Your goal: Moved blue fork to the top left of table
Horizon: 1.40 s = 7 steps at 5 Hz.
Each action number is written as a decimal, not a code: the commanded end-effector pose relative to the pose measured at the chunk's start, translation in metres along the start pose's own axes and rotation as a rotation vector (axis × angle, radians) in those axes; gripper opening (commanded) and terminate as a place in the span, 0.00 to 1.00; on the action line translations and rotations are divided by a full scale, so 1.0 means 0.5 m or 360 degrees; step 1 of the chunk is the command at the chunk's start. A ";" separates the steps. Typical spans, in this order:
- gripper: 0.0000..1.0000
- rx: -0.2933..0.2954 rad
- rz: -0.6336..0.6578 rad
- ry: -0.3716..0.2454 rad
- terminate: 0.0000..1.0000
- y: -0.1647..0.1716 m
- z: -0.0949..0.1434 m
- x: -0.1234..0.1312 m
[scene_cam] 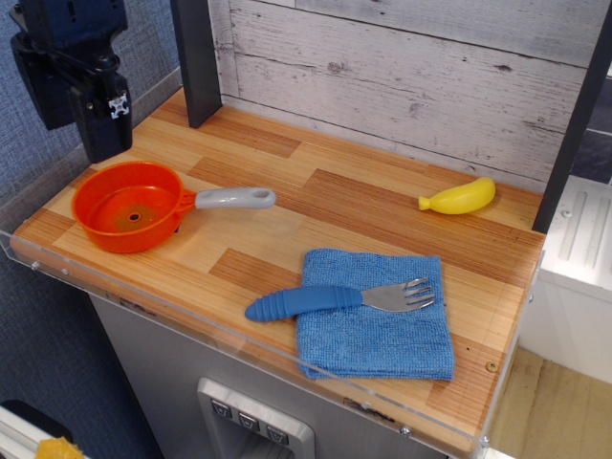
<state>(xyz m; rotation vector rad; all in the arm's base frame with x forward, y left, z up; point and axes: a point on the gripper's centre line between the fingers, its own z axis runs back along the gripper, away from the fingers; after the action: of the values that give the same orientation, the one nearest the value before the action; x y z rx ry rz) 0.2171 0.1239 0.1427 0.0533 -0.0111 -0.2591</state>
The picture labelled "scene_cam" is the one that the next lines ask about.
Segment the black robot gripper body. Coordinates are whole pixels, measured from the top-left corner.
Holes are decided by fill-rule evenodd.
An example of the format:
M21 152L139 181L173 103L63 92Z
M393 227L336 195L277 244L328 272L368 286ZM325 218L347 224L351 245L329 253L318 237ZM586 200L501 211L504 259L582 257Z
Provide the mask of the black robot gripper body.
M94 75L116 71L112 42L127 30L122 1L17 1L10 10L20 28L13 49Z

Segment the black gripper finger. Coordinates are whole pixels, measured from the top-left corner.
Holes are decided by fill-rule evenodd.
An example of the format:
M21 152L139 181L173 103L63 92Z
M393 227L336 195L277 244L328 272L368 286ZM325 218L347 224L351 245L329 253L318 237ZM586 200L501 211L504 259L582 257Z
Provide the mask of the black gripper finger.
M69 101L90 163L132 147L131 99L123 76L113 73L80 82L70 89Z
M26 35L15 35L11 49L19 74L33 101L33 106L48 130L75 122L69 101L70 85L53 65L48 55L39 53Z

